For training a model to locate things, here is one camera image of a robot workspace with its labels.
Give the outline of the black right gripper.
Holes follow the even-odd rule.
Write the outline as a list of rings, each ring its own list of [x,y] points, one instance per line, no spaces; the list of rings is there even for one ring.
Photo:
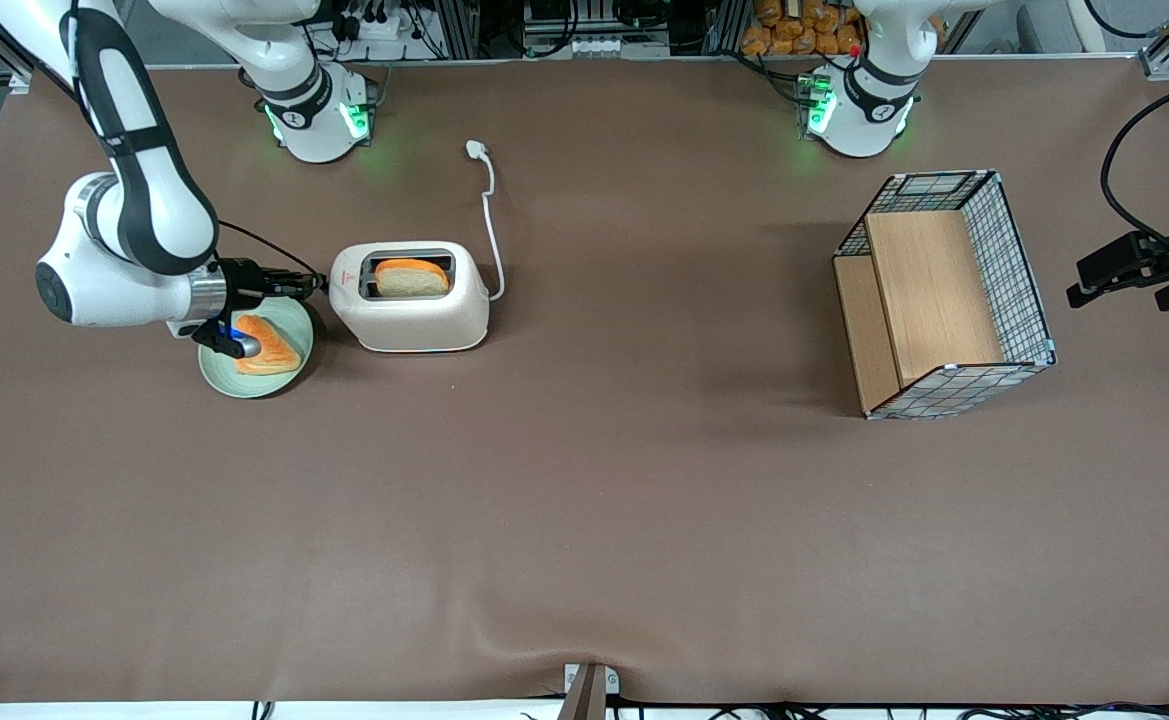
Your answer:
[[[321,274],[261,268],[249,258],[219,258],[212,269],[224,282],[226,299],[217,313],[217,320],[223,323],[231,323],[236,311],[258,307],[263,297],[307,302],[314,293],[328,292],[328,282],[321,281]]]

